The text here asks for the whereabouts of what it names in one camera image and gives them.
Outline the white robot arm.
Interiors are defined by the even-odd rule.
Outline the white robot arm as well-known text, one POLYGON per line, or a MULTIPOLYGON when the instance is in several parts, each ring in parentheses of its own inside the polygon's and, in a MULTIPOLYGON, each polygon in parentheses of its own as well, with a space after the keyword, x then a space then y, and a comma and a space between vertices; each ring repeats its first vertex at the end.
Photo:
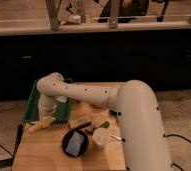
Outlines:
POLYGON ((46 114, 64 96, 117 113, 125 168, 128 171, 173 171, 155 93, 148 84, 130 80, 119 87, 65 83, 60 73, 37 81, 38 108, 46 114))

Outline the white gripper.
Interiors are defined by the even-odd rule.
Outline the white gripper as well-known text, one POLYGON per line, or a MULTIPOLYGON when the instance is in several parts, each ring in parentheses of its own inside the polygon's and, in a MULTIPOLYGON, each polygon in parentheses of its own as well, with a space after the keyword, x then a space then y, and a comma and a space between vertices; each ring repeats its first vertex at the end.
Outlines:
POLYGON ((57 101, 54 97, 41 95, 38 100, 39 118, 51 116, 57 108, 57 101))

